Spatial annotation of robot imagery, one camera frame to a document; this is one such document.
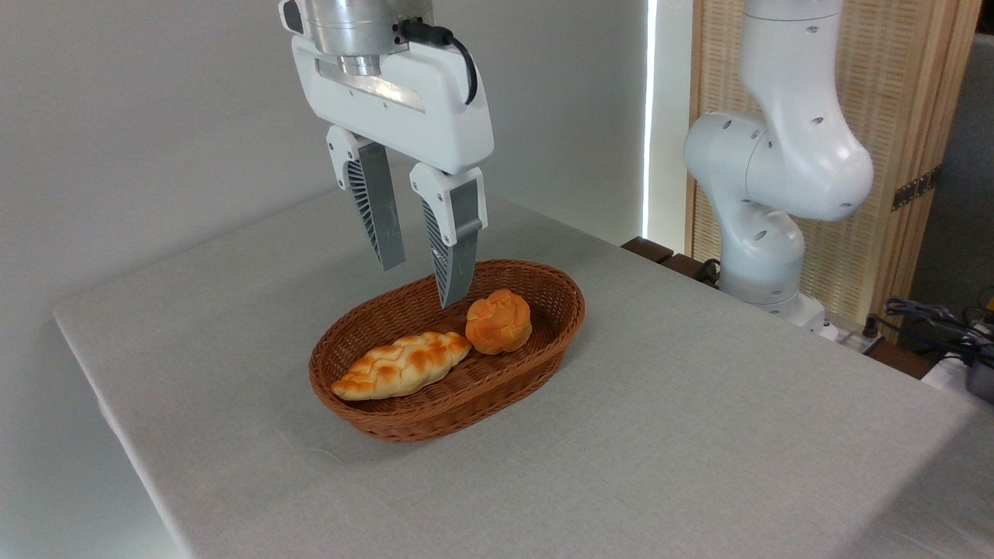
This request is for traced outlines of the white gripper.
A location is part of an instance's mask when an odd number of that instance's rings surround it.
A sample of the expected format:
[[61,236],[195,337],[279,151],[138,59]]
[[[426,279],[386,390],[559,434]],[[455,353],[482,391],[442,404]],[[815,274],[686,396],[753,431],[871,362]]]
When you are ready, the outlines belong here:
[[291,50],[308,105],[334,124],[326,135],[334,173],[352,196],[382,269],[405,261],[387,146],[419,161],[409,181],[422,199],[441,307],[463,300],[478,233],[488,226],[482,172],[474,167],[494,150],[483,85],[470,105],[465,102],[463,54],[414,43],[384,57],[380,75],[361,77],[343,74],[334,57],[304,36],[294,36]]

